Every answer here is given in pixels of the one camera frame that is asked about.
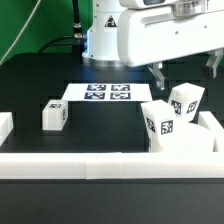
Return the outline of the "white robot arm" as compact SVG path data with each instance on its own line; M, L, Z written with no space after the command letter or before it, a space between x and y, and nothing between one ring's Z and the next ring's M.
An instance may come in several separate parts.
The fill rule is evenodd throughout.
M146 65L164 87L162 63L208 53L215 77L224 57L224 0L93 0L86 63L109 67Z

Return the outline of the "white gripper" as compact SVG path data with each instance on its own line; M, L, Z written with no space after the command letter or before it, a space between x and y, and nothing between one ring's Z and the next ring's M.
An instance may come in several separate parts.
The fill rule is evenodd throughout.
M207 3L207 10L175 17L172 6L127 9L117 22L120 60L130 67L148 65L156 86L165 89L162 61L208 52L206 71L217 77L224 56L224 3Z

